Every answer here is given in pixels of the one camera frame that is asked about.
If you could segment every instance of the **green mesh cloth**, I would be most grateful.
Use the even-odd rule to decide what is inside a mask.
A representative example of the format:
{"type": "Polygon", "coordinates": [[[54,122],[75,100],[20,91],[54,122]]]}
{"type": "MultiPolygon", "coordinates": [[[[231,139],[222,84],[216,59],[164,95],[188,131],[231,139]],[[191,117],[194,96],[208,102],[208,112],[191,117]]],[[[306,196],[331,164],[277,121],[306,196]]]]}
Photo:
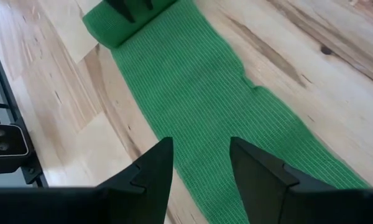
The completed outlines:
{"type": "MultiPolygon", "coordinates": [[[[111,20],[87,14],[84,21],[91,17],[111,20]]],[[[337,188],[367,187],[286,105],[245,77],[191,1],[175,3],[112,53],[156,136],[174,138],[175,168],[210,223],[247,223],[231,170],[231,136],[337,188]]]]}

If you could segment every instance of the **wooden floor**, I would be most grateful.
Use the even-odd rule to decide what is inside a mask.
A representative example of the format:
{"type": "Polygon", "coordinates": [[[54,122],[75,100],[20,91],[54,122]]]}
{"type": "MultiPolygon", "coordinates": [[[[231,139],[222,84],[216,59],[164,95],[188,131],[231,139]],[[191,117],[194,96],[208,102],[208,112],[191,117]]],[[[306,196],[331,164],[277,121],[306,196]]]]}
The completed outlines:
{"type": "MultiPolygon", "coordinates": [[[[97,185],[157,142],[81,21],[97,3],[0,0],[0,59],[51,186],[97,185]]],[[[373,185],[373,1],[196,4],[247,76],[373,185]]],[[[176,172],[168,211],[171,223],[206,222],[176,172]]]]}

